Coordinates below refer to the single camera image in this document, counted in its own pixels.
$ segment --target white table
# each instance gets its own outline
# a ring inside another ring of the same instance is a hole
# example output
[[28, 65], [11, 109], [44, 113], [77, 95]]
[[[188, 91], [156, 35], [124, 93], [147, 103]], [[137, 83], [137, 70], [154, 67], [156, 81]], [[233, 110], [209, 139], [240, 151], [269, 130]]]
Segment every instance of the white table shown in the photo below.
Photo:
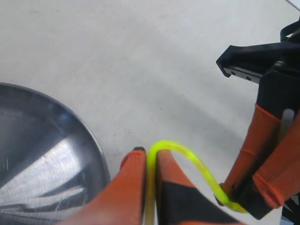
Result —
[[[74, 110], [102, 145], [112, 177], [134, 146], [172, 139], [221, 182], [246, 135], [257, 85], [226, 79], [215, 61], [230, 44], [277, 42], [297, 19], [283, 0], [2, 0], [0, 81]], [[176, 158], [215, 201], [193, 166]], [[281, 215], [230, 213], [264, 225]]]

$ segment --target stainless steel bowl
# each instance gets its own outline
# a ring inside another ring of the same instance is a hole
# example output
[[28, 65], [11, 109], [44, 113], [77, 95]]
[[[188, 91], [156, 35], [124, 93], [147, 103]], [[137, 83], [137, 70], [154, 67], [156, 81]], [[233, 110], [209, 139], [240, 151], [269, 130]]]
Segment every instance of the stainless steel bowl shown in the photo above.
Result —
[[109, 183], [91, 132], [42, 93], [0, 83], [0, 224], [65, 219]]

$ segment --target metal bowl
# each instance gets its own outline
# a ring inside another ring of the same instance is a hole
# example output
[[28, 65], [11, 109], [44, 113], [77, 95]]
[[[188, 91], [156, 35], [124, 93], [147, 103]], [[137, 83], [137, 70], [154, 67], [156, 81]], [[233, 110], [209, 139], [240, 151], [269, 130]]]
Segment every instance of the metal bowl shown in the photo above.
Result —
[[109, 183], [104, 155], [80, 119], [34, 90], [0, 83], [0, 224], [65, 219]]

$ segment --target reflective metal surface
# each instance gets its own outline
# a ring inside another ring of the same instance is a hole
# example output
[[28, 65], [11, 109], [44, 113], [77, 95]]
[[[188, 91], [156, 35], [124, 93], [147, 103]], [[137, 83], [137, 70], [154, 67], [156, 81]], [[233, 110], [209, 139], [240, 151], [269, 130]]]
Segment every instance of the reflective metal surface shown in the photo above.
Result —
[[0, 225], [54, 224], [109, 180], [100, 147], [69, 109], [0, 83]]

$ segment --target yellow tube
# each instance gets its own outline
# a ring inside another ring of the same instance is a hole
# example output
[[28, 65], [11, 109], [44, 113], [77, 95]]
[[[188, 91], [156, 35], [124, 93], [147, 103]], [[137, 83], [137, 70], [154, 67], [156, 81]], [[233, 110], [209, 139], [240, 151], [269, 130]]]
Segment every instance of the yellow tube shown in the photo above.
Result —
[[208, 167], [204, 162], [189, 148], [182, 144], [174, 141], [162, 140], [156, 142], [149, 150], [147, 156], [147, 187], [145, 196], [145, 222], [146, 225], [154, 224], [154, 211], [155, 211], [155, 168], [156, 168], [156, 154], [160, 150], [173, 150], [181, 153], [186, 158], [188, 158], [202, 174], [203, 178], [208, 183], [215, 197], [226, 207], [233, 211], [247, 213], [238, 203], [231, 202], [222, 190], [218, 182], [215, 180], [211, 174]]

